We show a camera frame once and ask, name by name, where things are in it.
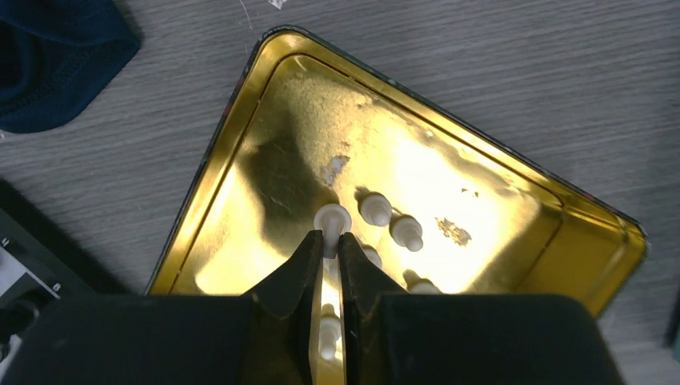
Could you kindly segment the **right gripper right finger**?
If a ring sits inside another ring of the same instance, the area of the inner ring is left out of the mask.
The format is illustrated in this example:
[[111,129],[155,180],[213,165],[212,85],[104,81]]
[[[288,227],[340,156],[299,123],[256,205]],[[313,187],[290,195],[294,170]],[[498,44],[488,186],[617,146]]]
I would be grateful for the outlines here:
[[348,384],[621,384],[591,314],[555,294],[411,294],[338,241]]

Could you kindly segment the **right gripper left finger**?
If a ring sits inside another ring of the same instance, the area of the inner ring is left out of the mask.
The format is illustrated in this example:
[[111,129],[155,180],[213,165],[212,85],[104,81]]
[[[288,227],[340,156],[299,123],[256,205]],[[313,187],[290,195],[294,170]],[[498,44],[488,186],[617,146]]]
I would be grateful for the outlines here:
[[323,240],[238,296],[80,295],[47,307],[4,384],[310,384]]

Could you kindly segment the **gold tin tray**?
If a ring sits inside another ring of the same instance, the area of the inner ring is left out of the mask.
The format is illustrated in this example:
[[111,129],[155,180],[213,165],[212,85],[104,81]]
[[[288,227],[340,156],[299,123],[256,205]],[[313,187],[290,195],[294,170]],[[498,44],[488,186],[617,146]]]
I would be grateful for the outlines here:
[[[366,223],[380,193],[391,223]],[[283,265],[338,204],[359,245],[406,292],[555,294],[594,318],[646,252],[638,223],[391,83],[307,32],[266,35],[245,68],[173,227],[148,292],[238,296]],[[423,248],[395,243],[401,216]],[[323,257],[311,316],[312,384],[348,384],[338,253]],[[337,317],[332,361],[320,318]]]

